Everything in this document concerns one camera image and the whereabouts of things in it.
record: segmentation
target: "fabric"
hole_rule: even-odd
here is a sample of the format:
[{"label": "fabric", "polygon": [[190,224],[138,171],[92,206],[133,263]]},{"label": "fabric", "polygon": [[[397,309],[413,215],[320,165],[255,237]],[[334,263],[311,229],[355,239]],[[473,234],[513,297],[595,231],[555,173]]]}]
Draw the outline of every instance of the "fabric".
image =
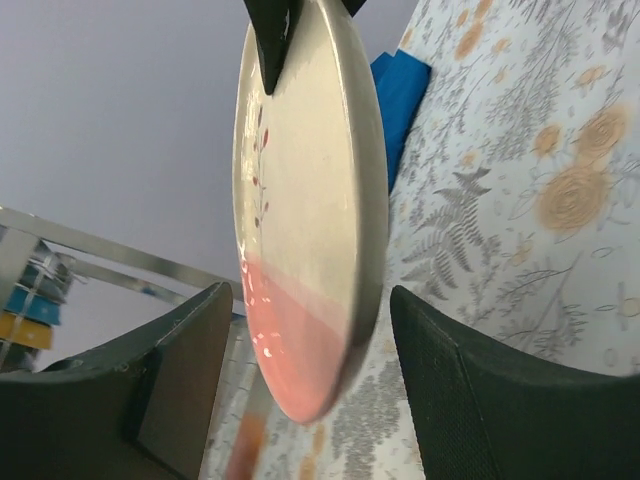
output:
[{"label": "fabric", "polygon": [[322,421],[274,408],[255,478],[423,478],[389,319],[397,284],[532,355],[640,369],[639,12],[419,0],[401,48],[433,78],[390,198],[372,344]]},{"label": "fabric", "polygon": [[207,478],[216,480],[226,478],[249,392],[256,374],[259,374],[246,321],[232,321],[230,335],[232,337],[225,351],[225,365],[220,372],[212,432],[205,454]]},{"label": "fabric", "polygon": [[386,52],[380,55],[371,64],[371,71],[382,116],[391,192],[409,127],[429,84],[431,68],[398,50],[394,56]]}]

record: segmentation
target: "gray leaf print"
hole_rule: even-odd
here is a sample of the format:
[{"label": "gray leaf print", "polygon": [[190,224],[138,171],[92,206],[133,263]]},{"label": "gray leaf print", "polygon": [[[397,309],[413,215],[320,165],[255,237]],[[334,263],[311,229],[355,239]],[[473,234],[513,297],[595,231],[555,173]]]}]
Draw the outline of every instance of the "gray leaf print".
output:
[{"label": "gray leaf print", "polygon": [[520,193],[520,195],[518,196],[518,201],[515,203],[511,210],[509,220],[515,220],[529,213],[529,211],[533,208],[537,193],[538,192],[536,190],[531,188]]},{"label": "gray leaf print", "polygon": [[607,87],[607,98],[604,102],[603,109],[615,104],[622,96],[623,87],[620,85],[624,77],[624,66],[620,67],[611,82],[611,85]]},{"label": "gray leaf print", "polygon": [[[407,139],[407,145],[417,144],[418,147],[415,155],[409,154],[407,165],[400,171],[400,176],[407,178],[408,185],[412,185],[416,180],[421,180],[423,187],[435,185],[438,178],[434,167],[441,169],[442,165],[451,159],[451,137],[457,132],[465,131],[464,116],[468,102],[488,75],[488,72],[483,74],[470,88],[466,85],[469,75],[475,72],[475,65],[481,59],[482,57],[479,57],[470,65],[457,69],[449,68],[432,76],[428,92],[429,102],[422,102],[414,122],[415,133],[410,134]],[[439,108],[451,112],[449,119],[435,126],[427,125],[430,112]],[[427,129],[432,140],[429,143],[425,141]],[[429,171],[425,176],[420,170],[426,168],[429,168]]]},{"label": "gray leaf print", "polygon": [[345,455],[344,478],[373,478],[374,451],[398,431],[404,384],[400,363],[388,361],[376,379],[366,377],[344,401],[333,422],[333,456]]},{"label": "gray leaf print", "polygon": [[631,25],[640,13],[640,2],[634,2],[630,10],[626,10],[626,3],[620,3],[617,10],[609,12],[607,31],[602,35],[604,51],[610,53],[614,49],[622,49],[627,41]]},{"label": "gray leaf print", "polygon": [[431,227],[434,231],[402,260],[404,263],[418,263],[402,280],[424,282],[420,291],[423,297],[446,300],[442,286],[458,288],[453,274],[454,263],[466,272],[472,271],[464,241],[473,246],[481,246],[484,242],[478,226],[478,201],[491,190],[482,187],[478,181],[488,173],[485,168],[474,173],[454,172],[458,187],[434,192],[447,203],[417,228]]},{"label": "gray leaf print", "polygon": [[611,0],[592,0],[589,2],[589,8],[584,16],[587,25],[592,25],[599,13],[606,12],[611,8],[611,3]]},{"label": "gray leaf print", "polygon": [[[427,18],[427,22],[432,21],[431,17],[427,15],[429,13],[430,6],[431,6],[431,0],[425,0],[421,2],[421,5],[418,5],[418,7],[416,8],[416,11],[413,14],[415,17],[415,25],[420,25],[425,18]],[[430,28],[428,28],[429,26],[430,24],[427,23],[427,28],[422,28],[421,30],[424,30],[426,33],[429,33],[431,30]]]},{"label": "gray leaf print", "polygon": [[547,17],[552,2],[551,0],[511,0],[509,5],[523,8],[526,22],[534,18],[538,23],[541,23]]},{"label": "gray leaf print", "polygon": [[502,316],[507,317],[513,312],[520,311],[526,298],[535,296],[550,278],[564,275],[569,271],[570,269],[556,270],[551,268],[549,260],[545,266],[534,262],[531,269],[523,270],[522,273],[516,275],[515,280],[506,282],[500,287],[497,301],[506,305],[500,309]]},{"label": "gray leaf print", "polygon": [[482,245],[482,273],[479,277],[471,280],[469,293],[471,294],[471,304],[461,305],[457,312],[462,320],[472,327],[478,323],[488,320],[495,311],[495,305],[483,306],[485,292],[496,279],[496,272],[500,268],[500,261],[495,259],[500,255],[500,238],[497,235],[489,237]]},{"label": "gray leaf print", "polygon": [[556,109],[560,94],[557,74],[578,53],[578,28],[568,24],[572,2],[563,15],[551,17],[525,61],[525,71],[514,86],[500,95],[487,122],[506,126],[489,148],[488,162],[520,161],[530,152],[530,141]]},{"label": "gray leaf print", "polygon": [[[574,271],[582,254],[578,254],[571,266],[563,271],[530,271],[519,276],[516,285],[508,284],[509,290],[503,291],[503,299],[511,304],[503,311],[503,315],[519,310],[527,296],[535,296],[551,277],[560,276],[560,284],[555,289],[550,300],[541,314],[534,318],[524,315],[519,319],[512,318],[508,325],[500,328],[496,339],[507,345],[527,352],[531,345],[534,346],[534,355],[549,361],[558,361],[564,348],[574,346],[580,341],[581,326],[586,322],[581,318],[585,314],[580,312],[579,305],[565,305],[563,300],[564,288]],[[554,318],[555,325],[549,328],[545,326],[549,319]]]}]

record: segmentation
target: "ceramic plate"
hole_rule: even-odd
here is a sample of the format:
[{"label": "ceramic plate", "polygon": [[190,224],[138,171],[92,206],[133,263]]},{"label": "ceramic plate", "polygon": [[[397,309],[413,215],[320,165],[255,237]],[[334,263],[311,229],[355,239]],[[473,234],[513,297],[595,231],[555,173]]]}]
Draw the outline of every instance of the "ceramic plate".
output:
[{"label": "ceramic plate", "polygon": [[382,122],[364,48],[338,0],[305,0],[272,96],[244,47],[233,196],[260,369],[294,421],[325,414],[377,317],[387,241]]}]

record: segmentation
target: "white wall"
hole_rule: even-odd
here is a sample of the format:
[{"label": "white wall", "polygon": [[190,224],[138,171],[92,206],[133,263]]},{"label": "white wall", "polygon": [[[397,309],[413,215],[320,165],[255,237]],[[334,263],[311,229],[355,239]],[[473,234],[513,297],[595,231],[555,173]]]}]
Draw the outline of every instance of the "white wall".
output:
[{"label": "white wall", "polygon": [[[371,58],[417,0],[370,0]],[[2,0],[0,204],[237,278],[231,138],[241,0]],[[47,364],[166,305],[76,284]]]}]

